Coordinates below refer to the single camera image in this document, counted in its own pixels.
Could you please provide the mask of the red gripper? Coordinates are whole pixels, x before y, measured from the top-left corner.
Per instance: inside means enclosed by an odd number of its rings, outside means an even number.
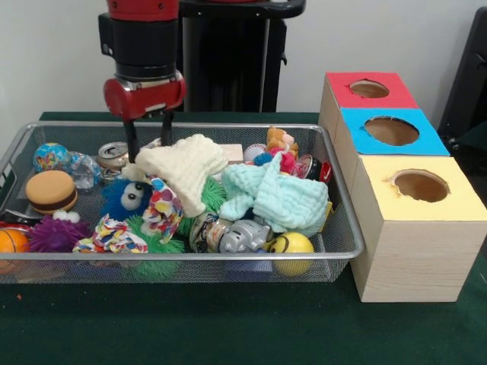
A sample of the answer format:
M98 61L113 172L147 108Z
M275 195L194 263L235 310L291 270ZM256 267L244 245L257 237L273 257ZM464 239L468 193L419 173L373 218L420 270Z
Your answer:
M173 144L172 110L176 109L186 96L186 82L179 71L171 78L157 81L111 78L103 86L103 96L109 111L124 121L130 163L135 162L139 153L138 136L133 120L166 111L161 126L160 142L161 146Z

